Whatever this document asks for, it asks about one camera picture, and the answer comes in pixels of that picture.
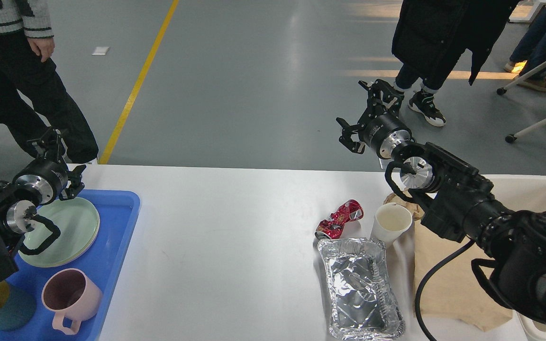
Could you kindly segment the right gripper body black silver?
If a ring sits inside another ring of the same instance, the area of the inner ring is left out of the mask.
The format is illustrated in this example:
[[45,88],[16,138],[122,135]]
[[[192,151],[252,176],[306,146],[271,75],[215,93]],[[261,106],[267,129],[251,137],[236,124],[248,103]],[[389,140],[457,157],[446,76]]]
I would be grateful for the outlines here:
[[411,130],[393,114],[364,114],[359,125],[359,140],[381,159],[393,159],[393,152],[412,139]]

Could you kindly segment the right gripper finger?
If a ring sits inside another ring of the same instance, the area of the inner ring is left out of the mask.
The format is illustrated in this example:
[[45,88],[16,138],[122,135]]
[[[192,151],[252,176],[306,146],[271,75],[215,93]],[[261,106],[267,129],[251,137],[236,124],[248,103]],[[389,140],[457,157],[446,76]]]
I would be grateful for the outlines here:
[[385,106],[387,113],[400,118],[400,108],[405,98],[403,92],[396,90],[391,84],[381,79],[374,82],[359,80],[358,84],[368,93],[363,115],[367,117],[372,114],[374,116],[373,108],[380,102],[381,105]]
[[364,124],[349,125],[343,118],[336,117],[336,122],[342,128],[339,142],[344,145],[352,153],[363,154],[365,151],[365,143],[362,141],[356,142],[352,136],[357,135],[364,130]]

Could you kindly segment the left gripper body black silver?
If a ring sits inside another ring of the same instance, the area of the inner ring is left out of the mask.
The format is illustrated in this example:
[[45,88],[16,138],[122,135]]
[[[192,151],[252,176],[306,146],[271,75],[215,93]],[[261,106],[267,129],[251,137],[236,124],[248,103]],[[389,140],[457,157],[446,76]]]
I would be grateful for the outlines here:
[[18,173],[12,184],[19,197],[35,205],[52,203],[69,183],[67,164],[47,158],[37,158]]

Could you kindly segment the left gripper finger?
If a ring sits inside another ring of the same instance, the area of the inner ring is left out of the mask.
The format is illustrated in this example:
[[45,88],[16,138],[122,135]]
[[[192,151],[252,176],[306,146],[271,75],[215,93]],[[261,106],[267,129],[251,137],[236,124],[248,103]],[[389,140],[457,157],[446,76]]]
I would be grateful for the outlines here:
[[35,160],[44,159],[58,164],[65,163],[66,148],[62,139],[62,132],[55,128],[47,128],[39,138],[27,141],[32,147]]
[[75,199],[80,192],[85,188],[85,184],[82,181],[82,173],[87,168],[86,164],[76,166],[74,170],[67,170],[66,177],[69,185],[65,185],[59,194],[61,201]]

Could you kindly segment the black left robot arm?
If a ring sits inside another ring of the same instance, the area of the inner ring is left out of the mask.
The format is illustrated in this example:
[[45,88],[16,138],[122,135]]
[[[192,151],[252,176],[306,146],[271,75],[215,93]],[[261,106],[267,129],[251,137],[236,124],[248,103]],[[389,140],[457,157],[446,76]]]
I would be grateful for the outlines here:
[[13,181],[0,181],[0,282],[17,272],[18,252],[41,254],[61,235],[37,208],[55,199],[74,199],[84,188],[85,166],[67,167],[58,130],[49,127],[29,143],[37,151],[36,158]]

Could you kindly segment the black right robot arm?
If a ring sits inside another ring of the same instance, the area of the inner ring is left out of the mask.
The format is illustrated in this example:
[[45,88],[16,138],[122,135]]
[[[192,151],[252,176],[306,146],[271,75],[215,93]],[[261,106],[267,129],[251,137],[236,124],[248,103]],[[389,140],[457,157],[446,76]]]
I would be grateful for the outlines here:
[[385,180],[394,194],[423,209],[423,226],[437,236],[468,244],[435,265],[418,285],[418,324],[433,341],[420,312],[427,281],[476,244],[487,259],[474,259],[479,285],[497,304],[546,324],[546,212],[512,211],[492,194],[493,183],[442,147],[420,144],[397,116],[400,94],[381,79],[359,81],[367,106],[355,125],[337,118],[340,143],[352,153],[369,147],[388,160]]

